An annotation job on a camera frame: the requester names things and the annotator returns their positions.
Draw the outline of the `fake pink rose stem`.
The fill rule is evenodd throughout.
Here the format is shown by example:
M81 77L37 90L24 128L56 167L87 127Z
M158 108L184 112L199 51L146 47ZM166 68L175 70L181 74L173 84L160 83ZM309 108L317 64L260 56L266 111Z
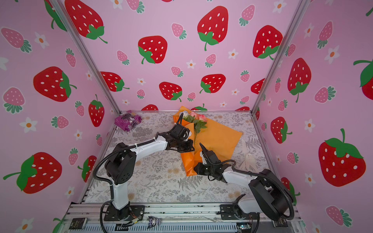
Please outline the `fake pink rose stem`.
M199 115L195 112L191 112L191 116L194 118L194 140L196 140L196 137L200 131L207 128L207 118L204 115Z

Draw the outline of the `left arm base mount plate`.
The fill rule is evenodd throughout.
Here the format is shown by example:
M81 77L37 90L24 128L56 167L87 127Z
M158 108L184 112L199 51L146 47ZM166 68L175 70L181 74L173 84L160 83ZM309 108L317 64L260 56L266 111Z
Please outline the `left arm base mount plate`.
M144 212L144 205L127 205L118 210L110 204L106 210L104 221L131 221L135 218L142 220Z

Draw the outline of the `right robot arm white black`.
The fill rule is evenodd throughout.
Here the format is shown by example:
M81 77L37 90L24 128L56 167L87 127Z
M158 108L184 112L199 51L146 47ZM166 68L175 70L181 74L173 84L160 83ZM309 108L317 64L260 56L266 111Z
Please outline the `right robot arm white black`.
M272 171L264 169L262 172L255 173L239 170L236 168L235 160L221 161L214 151L208 150L203 144L200 146L202 149L200 156L203 161L194 168L198 175L207 176L210 181L248 187L254 196L250 199L245 198L245 194L240 195L227 206L228 210L221 208L221 215L244 220L256 214L256 219L259 219L260 213L255 210L260 209L261 213L273 221L294 219L292 195Z

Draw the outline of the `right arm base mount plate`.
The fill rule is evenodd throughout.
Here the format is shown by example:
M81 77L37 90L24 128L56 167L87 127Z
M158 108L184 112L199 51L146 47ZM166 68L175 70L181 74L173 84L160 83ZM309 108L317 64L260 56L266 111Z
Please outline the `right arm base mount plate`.
M223 220L257 220L259 215L256 212L244 213L239 209L238 205L222 204L217 213Z

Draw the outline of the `right black label plate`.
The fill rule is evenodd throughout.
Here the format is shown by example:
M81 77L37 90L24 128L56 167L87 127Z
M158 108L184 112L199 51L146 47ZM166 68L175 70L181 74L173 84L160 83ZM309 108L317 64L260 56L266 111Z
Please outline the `right black label plate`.
M273 224L275 228L287 228L288 227L287 220L283 218L279 219L278 221L273 221Z

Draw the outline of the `small purple figure charm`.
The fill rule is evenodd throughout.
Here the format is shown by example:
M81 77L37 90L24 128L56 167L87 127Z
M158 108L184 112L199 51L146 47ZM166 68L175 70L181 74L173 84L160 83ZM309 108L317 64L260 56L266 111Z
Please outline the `small purple figure charm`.
M149 216L148 217L149 224L148 224L148 229L151 229L153 227L158 226L161 223L161 219L154 217L154 216Z

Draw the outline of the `purple plastic snack bag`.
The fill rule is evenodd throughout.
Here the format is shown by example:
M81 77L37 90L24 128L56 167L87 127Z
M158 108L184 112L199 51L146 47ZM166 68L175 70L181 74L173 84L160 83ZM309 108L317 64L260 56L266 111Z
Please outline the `purple plastic snack bag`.
M132 113L120 115L115 119L115 125L126 132L130 132L142 122L141 116Z

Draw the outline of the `left black label plate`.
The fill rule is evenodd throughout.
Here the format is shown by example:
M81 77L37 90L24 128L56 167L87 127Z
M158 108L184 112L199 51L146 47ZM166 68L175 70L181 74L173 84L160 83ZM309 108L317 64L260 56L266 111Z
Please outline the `left black label plate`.
M87 218L73 218L69 230L83 230L87 223Z

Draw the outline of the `orange wrapping paper sheet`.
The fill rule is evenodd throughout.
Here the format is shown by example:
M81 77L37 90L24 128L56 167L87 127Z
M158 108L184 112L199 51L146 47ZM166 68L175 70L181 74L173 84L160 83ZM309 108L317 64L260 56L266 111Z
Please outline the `orange wrapping paper sheet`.
M194 131L192 123L182 120L181 124L191 130L190 139L193 140L194 152L181 154L185 173L187 176L194 176L197 173L194 168L202 162L200 144L203 144L208 150L212 150L218 159L224 161L232 158L233 152L242 136L241 132L222 125L212 119L207 118L207 127L199 133Z

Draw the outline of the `black label plate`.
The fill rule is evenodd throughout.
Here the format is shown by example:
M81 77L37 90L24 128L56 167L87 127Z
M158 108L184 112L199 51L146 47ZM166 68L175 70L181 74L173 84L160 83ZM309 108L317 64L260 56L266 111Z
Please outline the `black label plate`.
M87 218L73 218L69 230L83 230L87 223Z
M287 220L283 218L279 219L278 221L273 221L273 224L275 228L287 228L288 227Z

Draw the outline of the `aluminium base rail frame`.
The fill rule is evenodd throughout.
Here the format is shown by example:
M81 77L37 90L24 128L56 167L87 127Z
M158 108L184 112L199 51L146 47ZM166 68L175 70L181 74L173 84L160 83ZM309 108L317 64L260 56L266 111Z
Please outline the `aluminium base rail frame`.
M62 220L58 220L57 233L304 233L306 228L299 216L287 220L287 228L275 228L273 221L260 213L257 220L223 220L217 213L220 205L229 203L134 203L144 205L142 220L104 221L100 223L98 203L72 204ZM161 223L148 229L149 216ZM83 230L69 230L73 218L87 218Z

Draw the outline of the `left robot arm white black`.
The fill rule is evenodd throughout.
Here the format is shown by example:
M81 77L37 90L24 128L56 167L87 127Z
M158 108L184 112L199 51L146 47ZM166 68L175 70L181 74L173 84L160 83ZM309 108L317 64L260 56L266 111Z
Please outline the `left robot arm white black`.
M128 184L136 162L153 153L174 150L178 153L195 151L191 131L182 125L181 113L173 128L142 143L125 145L119 143L108 156L93 170L93 178L107 182L110 187L110 201L104 202L100 210L100 223L104 221L131 221L143 217L143 206L132 207L128 199Z

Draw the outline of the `fake pale rose stem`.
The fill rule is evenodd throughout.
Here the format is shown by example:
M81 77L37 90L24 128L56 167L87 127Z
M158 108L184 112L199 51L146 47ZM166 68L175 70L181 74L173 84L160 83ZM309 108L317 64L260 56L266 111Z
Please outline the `fake pale rose stem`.
M183 120L184 120L184 121L187 121L187 122L189 122L189 123L193 123L194 120L195 120L195 117L194 117L194 116L191 116L191 115L184 115L184 116L183 116Z

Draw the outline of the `white ribbon strip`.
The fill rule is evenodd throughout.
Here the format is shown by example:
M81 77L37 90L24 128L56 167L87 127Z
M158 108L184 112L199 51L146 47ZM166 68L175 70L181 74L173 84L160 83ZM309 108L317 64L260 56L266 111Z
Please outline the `white ribbon strip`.
M256 159L251 153L248 152L246 141L242 141L241 148L244 155L244 160L239 166L239 170L257 172Z

